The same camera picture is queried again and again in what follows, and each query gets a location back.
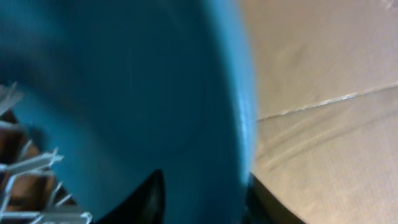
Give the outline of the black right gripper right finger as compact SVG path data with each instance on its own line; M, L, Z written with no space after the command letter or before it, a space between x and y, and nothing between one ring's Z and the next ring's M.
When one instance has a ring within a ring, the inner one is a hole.
M254 175L246 194L245 223L305 224L286 208Z

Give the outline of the dark blue plate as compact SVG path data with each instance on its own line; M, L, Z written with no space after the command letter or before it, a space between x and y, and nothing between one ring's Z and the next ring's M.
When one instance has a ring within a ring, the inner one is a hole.
M1 82L95 221L130 223L154 172L164 223L239 223L256 137L237 1L1 0Z

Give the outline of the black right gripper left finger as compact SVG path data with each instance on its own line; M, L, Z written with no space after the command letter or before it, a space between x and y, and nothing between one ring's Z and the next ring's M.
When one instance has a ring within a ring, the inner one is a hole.
M164 173L156 169L122 204L96 223L163 224L164 214Z

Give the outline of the grey dishwasher rack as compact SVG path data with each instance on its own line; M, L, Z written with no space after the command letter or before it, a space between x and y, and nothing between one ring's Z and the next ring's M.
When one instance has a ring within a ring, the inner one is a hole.
M52 169L63 157L40 152L14 116L21 99L15 85L1 86L1 223L90 224Z

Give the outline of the cardboard box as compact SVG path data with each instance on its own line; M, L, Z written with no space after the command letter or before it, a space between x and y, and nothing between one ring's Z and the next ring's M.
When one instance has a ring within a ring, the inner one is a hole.
M397 222L397 0L241 1L252 173L305 223Z

